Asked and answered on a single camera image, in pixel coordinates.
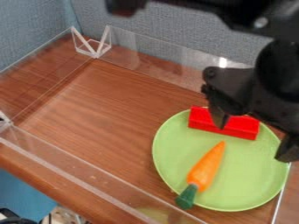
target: toy carrot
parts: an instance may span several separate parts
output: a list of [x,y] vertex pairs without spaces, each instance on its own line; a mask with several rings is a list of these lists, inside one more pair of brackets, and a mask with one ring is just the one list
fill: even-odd
[[203,156],[198,164],[191,168],[187,176],[188,186],[175,199],[175,203],[182,209],[192,207],[195,193],[198,191],[204,192],[211,186],[220,167],[224,147],[226,143],[223,141],[219,142]]

